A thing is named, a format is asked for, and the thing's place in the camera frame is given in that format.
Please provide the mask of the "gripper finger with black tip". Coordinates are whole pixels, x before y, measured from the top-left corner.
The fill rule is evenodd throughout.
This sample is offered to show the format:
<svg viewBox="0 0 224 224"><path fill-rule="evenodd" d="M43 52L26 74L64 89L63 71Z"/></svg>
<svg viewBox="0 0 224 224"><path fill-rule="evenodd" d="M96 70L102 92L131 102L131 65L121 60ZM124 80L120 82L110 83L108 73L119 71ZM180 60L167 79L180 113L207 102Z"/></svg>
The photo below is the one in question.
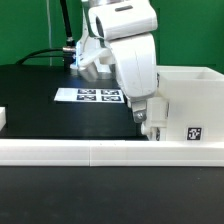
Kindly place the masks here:
<svg viewBox="0 0 224 224"><path fill-rule="evenodd" d="M132 102L131 109L135 123L141 123L147 119L147 103L145 101Z"/></svg>

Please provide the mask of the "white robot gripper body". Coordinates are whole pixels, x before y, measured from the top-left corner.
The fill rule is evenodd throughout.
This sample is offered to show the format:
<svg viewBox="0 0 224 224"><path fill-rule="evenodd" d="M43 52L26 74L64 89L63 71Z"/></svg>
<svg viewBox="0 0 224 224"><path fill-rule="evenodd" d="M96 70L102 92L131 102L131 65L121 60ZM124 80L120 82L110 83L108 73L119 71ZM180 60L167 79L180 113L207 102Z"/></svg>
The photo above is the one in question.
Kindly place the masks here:
<svg viewBox="0 0 224 224"><path fill-rule="evenodd" d="M153 36L148 34L110 43L116 64L116 79L131 101L152 97L157 88L156 52Z"/></svg>

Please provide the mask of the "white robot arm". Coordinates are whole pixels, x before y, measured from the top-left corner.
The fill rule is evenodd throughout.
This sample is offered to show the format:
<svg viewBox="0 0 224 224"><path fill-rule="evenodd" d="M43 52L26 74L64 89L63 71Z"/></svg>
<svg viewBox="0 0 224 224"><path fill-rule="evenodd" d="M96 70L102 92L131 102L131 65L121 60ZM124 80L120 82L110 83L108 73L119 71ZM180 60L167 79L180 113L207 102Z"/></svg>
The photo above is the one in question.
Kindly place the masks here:
<svg viewBox="0 0 224 224"><path fill-rule="evenodd" d="M149 0L82 0L83 33L71 68L93 82L115 77L134 121L147 119L147 101L157 89L152 32L157 15Z"/></svg>

